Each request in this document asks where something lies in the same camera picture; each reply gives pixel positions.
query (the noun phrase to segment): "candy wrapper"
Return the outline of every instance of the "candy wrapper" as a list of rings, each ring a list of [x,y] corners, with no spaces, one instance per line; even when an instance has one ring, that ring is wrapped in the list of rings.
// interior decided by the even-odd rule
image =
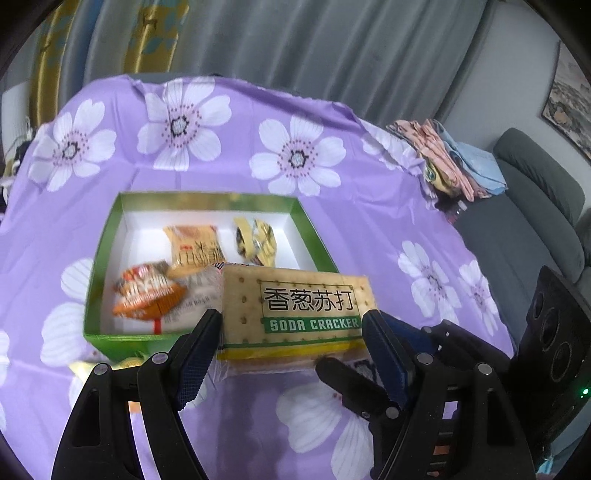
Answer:
[[[151,320],[165,315],[183,298],[186,287],[169,280],[166,262],[146,263],[125,270],[115,290],[119,293],[113,315]]]
[[[155,325],[159,333],[182,332],[198,324],[207,309],[222,311],[224,264],[205,267],[201,272],[179,280],[187,293],[182,301]]]
[[[234,219],[237,225],[236,244],[238,253],[244,260],[262,267],[274,267],[277,254],[277,241],[271,225],[255,220],[251,225],[243,217]]]
[[[224,256],[213,225],[169,226],[164,232],[172,243],[173,263],[169,278],[186,277],[208,265],[224,262]]]

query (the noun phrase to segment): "blue gripper pad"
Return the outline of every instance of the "blue gripper pad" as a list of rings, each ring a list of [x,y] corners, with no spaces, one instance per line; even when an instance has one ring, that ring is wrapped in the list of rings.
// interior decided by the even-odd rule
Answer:
[[[405,409],[417,374],[413,356],[420,352],[433,354],[436,347],[426,333],[377,310],[363,316],[361,329],[388,398]]]
[[[416,354],[425,352],[433,356],[435,355],[437,352],[437,345],[433,343],[428,334],[396,317],[388,315],[385,312],[380,311],[380,313],[394,332],[394,335],[396,335],[398,339],[406,340]]]
[[[175,406],[178,411],[197,397],[217,351],[221,328],[222,315],[215,310],[208,310],[179,352],[177,360],[180,365],[177,365],[180,367],[180,372],[175,396]]]

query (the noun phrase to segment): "orange snack wrapper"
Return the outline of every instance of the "orange snack wrapper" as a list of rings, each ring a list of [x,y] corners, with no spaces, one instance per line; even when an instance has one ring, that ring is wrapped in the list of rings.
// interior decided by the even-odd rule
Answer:
[[[151,320],[167,314],[185,295],[186,287],[169,280],[166,262],[146,263],[125,270],[115,285],[121,298],[113,315]]]

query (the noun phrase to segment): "screw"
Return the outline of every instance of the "screw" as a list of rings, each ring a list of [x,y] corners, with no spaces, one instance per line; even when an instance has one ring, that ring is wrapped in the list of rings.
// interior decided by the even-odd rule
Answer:
[[[94,372],[95,372],[95,375],[102,375],[102,374],[106,373],[108,369],[109,369],[109,367],[107,366],[107,364],[98,364],[95,367]]]
[[[165,363],[166,360],[168,360],[168,355],[164,352],[157,353],[152,357],[152,361],[156,365],[162,365],[163,363]]]
[[[424,352],[417,355],[417,360],[423,365],[431,365],[433,363],[433,357]]]
[[[483,375],[490,375],[492,373],[492,368],[488,364],[478,364],[478,371]]]
[[[396,407],[388,407],[388,408],[386,408],[386,416],[390,420],[397,419],[398,418],[398,415],[400,415],[400,412],[398,411],[398,409]]]

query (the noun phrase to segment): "yellow snack wrapper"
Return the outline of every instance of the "yellow snack wrapper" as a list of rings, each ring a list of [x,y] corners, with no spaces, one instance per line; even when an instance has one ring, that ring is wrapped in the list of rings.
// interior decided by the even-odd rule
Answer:
[[[247,262],[262,267],[274,267],[277,254],[277,240],[271,225],[262,220],[255,220],[254,226],[243,217],[234,219],[238,253]]]
[[[192,275],[208,265],[224,262],[224,256],[213,225],[169,226],[164,229],[172,243],[173,263],[169,278]]]

